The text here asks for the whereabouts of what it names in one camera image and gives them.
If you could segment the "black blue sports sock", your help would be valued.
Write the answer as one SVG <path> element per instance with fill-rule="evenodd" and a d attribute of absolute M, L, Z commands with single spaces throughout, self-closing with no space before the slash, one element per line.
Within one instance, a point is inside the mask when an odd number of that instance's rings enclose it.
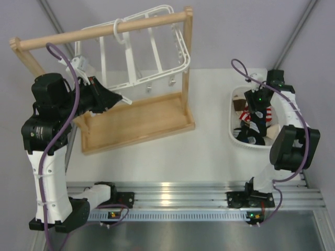
<path fill-rule="evenodd" d="M 267 110 L 256 111 L 250 114 L 250 125 L 248 136 L 266 136 L 267 125 L 266 125 Z"/>

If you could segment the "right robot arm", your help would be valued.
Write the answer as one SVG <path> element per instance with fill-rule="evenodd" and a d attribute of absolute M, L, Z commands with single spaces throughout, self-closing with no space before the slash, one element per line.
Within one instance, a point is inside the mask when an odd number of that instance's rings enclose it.
<path fill-rule="evenodd" d="M 286 182 L 311 165 L 320 132 L 312 129 L 296 103 L 296 93 L 291 85 L 286 85 L 282 70 L 269 70 L 266 81 L 257 81 L 250 91 L 244 94 L 250 112 L 249 133 L 264 137 L 266 110 L 275 110 L 279 133 L 270 148 L 270 163 L 257 176 L 245 184 L 244 201 L 250 207 L 273 208 L 273 190 L 276 184 Z"/>

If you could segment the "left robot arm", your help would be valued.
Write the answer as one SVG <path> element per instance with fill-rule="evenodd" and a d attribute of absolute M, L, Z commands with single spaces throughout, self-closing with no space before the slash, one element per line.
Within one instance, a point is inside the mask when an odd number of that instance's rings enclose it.
<path fill-rule="evenodd" d="M 70 233 L 83 226 L 98 205 L 112 208 L 118 203 L 116 188 L 110 182 L 98 182 L 91 191 L 75 198 L 68 195 L 65 155 L 74 105 L 77 118 L 88 111 L 106 112 L 122 100 L 122 95 L 105 88 L 95 76 L 87 82 L 81 77 L 77 80 L 79 88 L 68 90 L 69 84 L 61 74 L 47 73 L 38 76 L 31 87 L 36 100 L 33 115 L 21 128 L 37 194 L 37 213 L 29 222 L 31 230 L 53 227 L 58 233 Z"/>

